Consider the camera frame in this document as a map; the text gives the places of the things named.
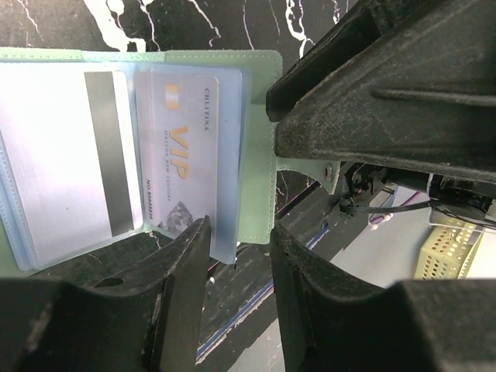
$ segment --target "card holder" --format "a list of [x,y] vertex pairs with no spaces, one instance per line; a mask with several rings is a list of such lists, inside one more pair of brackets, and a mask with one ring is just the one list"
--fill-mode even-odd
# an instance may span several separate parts
[[204,215],[211,256],[234,261],[242,71],[3,63],[0,75],[0,212],[20,270],[142,231],[175,238]]
[[[274,128],[265,113],[265,96],[269,87],[281,76],[282,60],[276,51],[174,50],[159,53],[85,52],[80,50],[36,50],[0,48],[0,60],[8,61],[87,61],[135,62],[138,64],[185,64],[189,66],[234,67],[248,71],[250,89],[243,92],[242,153],[239,156],[239,211],[237,240],[246,243],[267,243],[274,225],[276,176],[280,170],[294,170],[321,181],[332,192],[335,185],[326,181],[329,162],[281,160],[274,154]],[[332,163],[334,171],[339,164]],[[234,262],[231,247],[223,262]],[[24,275],[16,266],[4,232],[0,229],[0,276]]]

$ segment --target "white veining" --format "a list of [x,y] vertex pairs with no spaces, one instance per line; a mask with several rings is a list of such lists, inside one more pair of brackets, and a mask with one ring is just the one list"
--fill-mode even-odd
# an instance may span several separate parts
[[121,52],[126,52],[128,45],[135,43],[138,52],[146,52],[145,40],[128,37],[112,17],[111,11],[117,16],[124,13],[124,2],[122,0],[108,0],[107,2],[105,0],[84,0],[84,3],[95,18],[105,44]]
[[213,25],[212,21],[210,18],[203,12],[202,8],[200,8],[200,5],[196,2],[196,0],[188,0],[191,4],[193,4],[196,8],[196,11],[200,13],[200,15],[203,17],[205,21],[207,21],[208,26],[215,32],[215,37],[212,37],[209,41],[208,44],[210,47],[213,47],[213,41],[215,39],[220,39],[222,36],[220,35],[219,29]]
[[[348,5],[349,5],[349,1],[350,0],[346,0],[346,11],[348,12]],[[334,21],[334,24],[337,24],[337,22],[339,22],[339,20],[341,19],[341,15],[339,14],[339,4],[338,4],[338,0],[332,0],[332,2],[334,3],[334,14],[332,15],[332,20]]]
[[34,28],[36,29],[36,32],[38,33],[38,35],[40,35],[40,39],[43,40],[43,37],[41,36],[41,33],[40,33],[40,30],[38,29],[38,24],[36,22],[34,22],[34,19],[31,17],[31,15],[29,14],[29,9],[28,9],[28,0],[17,0],[17,2],[22,6],[22,8],[24,9],[24,13],[26,14],[26,18],[31,22],[31,24],[34,26]]
[[150,15],[150,12],[148,12],[148,9],[146,9],[146,7],[153,2],[153,0],[138,0],[138,1],[139,1],[139,6],[140,6],[139,8],[148,17],[148,22],[150,23],[150,28],[152,31],[152,43],[154,43],[155,46],[157,47],[157,49],[160,51],[160,45],[158,45],[157,41],[155,40],[155,24],[153,23],[152,16]]
[[[286,204],[288,203],[288,199],[289,199],[288,183],[286,182],[286,179],[284,178],[284,175],[282,172],[279,172],[279,175],[281,176],[281,180],[284,182],[284,186],[286,187],[286,201],[284,202],[284,206],[286,206]],[[284,193],[281,192],[280,188],[277,188],[277,192],[279,192],[279,194],[281,196],[284,196]]]
[[[301,0],[297,0],[298,2],[298,10],[299,10],[299,17],[295,15],[295,1],[294,0],[286,0],[286,23],[288,24],[288,29],[291,34],[296,40],[301,41],[301,46],[299,50],[299,55],[300,58],[303,57],[303,54],[305,54],[305,46],[307,43],[314,44],[315,43],[310,39],[309,37],[306,36],[305,34],[305,27],[303,26],[303,5],[301,4]],[[298,25],[299,30],[295,29],[295,25],[293,22],[296,22]]]
[[272,0],[269,0],[270,10],[272,11],[272,16],[274,17],[274,21],[276,22],[277,34],[281,35],[281,28],[279,27],[279,22],[277,21],[276,12],[274,11],[274,7],[272,6]]
[[29,34],[26,31],[26,48],[32,47],[33,45],[29,42]]
[[250,43],[250,47],[252,50],[255,50],[253,43],[251,42],[250,33],[248,32],[248,26],[246,24],[246,0],[243,3],[243,25],[245,26],[246,37],[248,38],[248,43]]

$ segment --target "green leather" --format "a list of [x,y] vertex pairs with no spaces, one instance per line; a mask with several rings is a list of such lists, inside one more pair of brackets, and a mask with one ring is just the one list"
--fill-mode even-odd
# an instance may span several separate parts
[[[278,159],[274,154],[274,128],[265,113],[268,88],[281,76],[282,59],[269,50],[172,50],[157,53],[86,52],[80,50],[37,50],[0,48],[0,60],[85,60],[168,62],[238,67],[251,73],[251,94],[246,107],[243,153],[240,165],[241,198],[238,240],[243,243],[269,242],[274,227],[276,176],[278,170],[301,171],[320,181],[329,191],[325,168],[338,170],[337,162]],[[3,226],[0,230],[0,275],[19,276]]]

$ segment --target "card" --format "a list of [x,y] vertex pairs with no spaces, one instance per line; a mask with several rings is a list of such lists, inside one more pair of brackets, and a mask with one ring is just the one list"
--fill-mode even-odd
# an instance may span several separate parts
[[143,224],[126,76],[74,66],[0,69],[3,181],[40,266]]
[[219,83],[206,74],[138,73],[136,96],[145,90],[153,97],[151,111],[151,102],[138,102],[150,115],[147,126],[139,114],[145,213],[178,236],[216,216]]

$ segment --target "wire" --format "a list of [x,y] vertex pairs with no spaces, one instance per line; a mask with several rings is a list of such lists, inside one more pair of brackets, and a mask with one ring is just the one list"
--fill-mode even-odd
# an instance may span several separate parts
[[[403,201],[400,206],[403,207],[405,205],[410,205],[420,194],[420,191],[416,191],[410,198]],[[388,213],[386,215],[376,215],[375,217],[369,219],[369,225],[372,226],[372,229],[377,229],[377,227],[379,227],[381,223],[389,221],[392,217],[393,213]]]
[[339,204],[339,210],[345,213],[400,213],[400,212],[410,212],[416,211],[418,209],[424,209],[430,207],[430,201],[424,201],[421,203],[410,204],[410,205],[399,205],[398,207],[362,207],[354,205],[344,205],[342,202]]
[[450,211],[447,211],[445,209],[441,209],[439,208],[438,205],[436,205],[435,203],[432,203],[432,209],[439,212],[439,213],[443,213],[444,215],[450,217],[451,219],[459,219],[460,221],[463,221],[465,223],[470,223],[472,225],[476,225],[476,226],[479,226],[483,229],[491,229],[491,230],[496,230],[496,222],[493,222],[491,220],[488,220],[488,219],[483,219],[482,221],[478,221],[478,222],[475,222],[475,221],[470,221],[469,219],[466,219],[460,215],[457,215],[455,213],[452,213]]
[[384,192],[386,192],[386,193],[388,193],[390,195],[396,194],[396,190],[393,190],[392,188],[383,188],[382,189],[382,191],[384,191]]

